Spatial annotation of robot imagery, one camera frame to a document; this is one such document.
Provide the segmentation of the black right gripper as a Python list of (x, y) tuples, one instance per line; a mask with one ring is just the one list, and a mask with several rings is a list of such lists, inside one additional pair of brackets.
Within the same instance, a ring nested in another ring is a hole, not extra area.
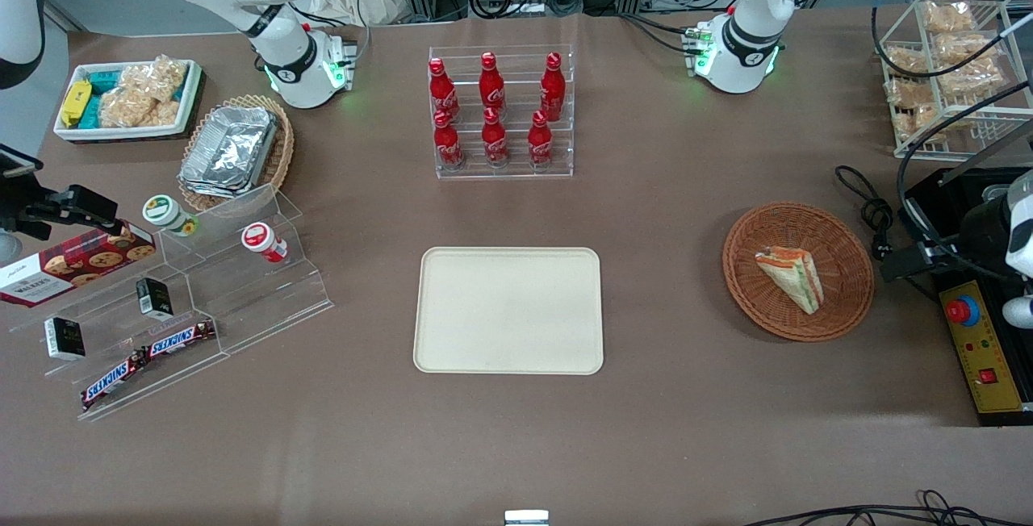
[(81, 185), (58, 192), (42, 186), (15, 187), (15, 233), (48, 238), (55, 223), (82, 225), (112, 236), (121, 235), (118, 203)]

